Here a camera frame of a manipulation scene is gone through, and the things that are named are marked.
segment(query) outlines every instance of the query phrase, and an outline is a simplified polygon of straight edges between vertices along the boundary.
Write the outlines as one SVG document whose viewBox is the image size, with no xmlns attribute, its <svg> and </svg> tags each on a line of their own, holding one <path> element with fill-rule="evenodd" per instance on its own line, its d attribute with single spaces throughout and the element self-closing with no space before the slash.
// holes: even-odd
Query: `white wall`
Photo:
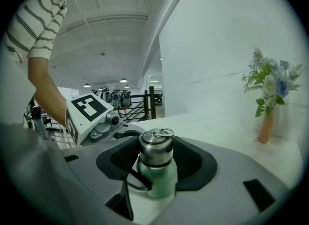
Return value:
<svg viewBox="0 0 309 225">
<path fill-rule="evenodd" d="M 159 49 L 158 35 L 179 0 L 154 0 L 146 22 L 141 44 L 141 64 L 138 74 L 142 78 Z"/>
<path fill-rule="evenodd" d="M 82 88 L 82 89 L 79 89 L 79 95 L 80 95 L 80 96 L 86 95 L 86 94 L 90 94 L 90 93 L 92 93 L 91 88 Z"/>
<path fill-rule="evenodd" d="M 78 89 L 58 87 L 58 90 L 65 99 L 72 99 L 76 96 L 79 96 Z"/>
<path fill-rule="evenodd" d="M 243 94 L 253 46 L 267 57 L 307 64 L 308 41 L 286 0 L 181 0 L 160 36 L 166 115 L 195 113 L 258 129 L 255 99 Z M 308 72 L 275 110 L 274 135 L 306 142 Z"/>
</svg>

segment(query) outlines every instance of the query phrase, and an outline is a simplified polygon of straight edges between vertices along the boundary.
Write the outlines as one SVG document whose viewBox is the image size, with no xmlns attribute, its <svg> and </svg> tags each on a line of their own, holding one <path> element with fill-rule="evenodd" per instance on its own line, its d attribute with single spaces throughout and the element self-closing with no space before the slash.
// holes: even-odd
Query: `orange vase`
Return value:
<svg viewBox="0 0 309 225">
<path fill-rule="evenodd" d="M 263 119 L 259 134 L 257 135 L 257 140 L 261 143 L 267 143 L 271 137 L 274 124 L 274 110 L 271 110 L 270 115 L 266 115 Z"/>
</svg>

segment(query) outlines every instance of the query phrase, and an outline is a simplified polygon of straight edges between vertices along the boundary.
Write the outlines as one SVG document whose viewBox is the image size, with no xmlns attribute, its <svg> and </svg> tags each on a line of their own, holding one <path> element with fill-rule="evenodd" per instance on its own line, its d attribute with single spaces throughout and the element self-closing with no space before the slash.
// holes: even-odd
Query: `water bottle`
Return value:
<svg viewBox="0 0 309 225">
<path fill-rule="evenodd" d="M 157 199 L 175 194 L 177 166 L 173 159 L 171 129 L 152 129 L 141 134 L 137 172 L 152 183 L 148 194 Z"/>
</svg>

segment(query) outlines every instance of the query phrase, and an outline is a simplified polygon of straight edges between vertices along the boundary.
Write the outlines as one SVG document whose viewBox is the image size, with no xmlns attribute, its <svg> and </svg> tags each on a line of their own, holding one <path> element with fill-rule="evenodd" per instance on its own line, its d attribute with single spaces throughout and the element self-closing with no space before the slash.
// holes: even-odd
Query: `stainless steel bottle cap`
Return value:
<svg viewBox="0 0 309 225">
<path fill-rule="evenodd" d="M 144 163 L 159 166 L 173 157 L 173 137 L 171 129 L 152 129 L 140 135 L 140 156 Z"/>
</svg>

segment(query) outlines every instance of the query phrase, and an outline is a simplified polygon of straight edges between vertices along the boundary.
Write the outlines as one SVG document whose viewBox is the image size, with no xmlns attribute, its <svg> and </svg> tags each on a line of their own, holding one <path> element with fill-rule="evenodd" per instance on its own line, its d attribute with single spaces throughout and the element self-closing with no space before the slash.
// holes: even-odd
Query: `ceiling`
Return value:
<svg viewBox="0 0 309 225">
<path fill-rule="evenodd" d="M 67 0 L 50 62 L 56 85 L 81 88 L 88 82 L 98 88 L 125 77 L 136 88 L 142 33 L 153 2 Z"/>
</svg>

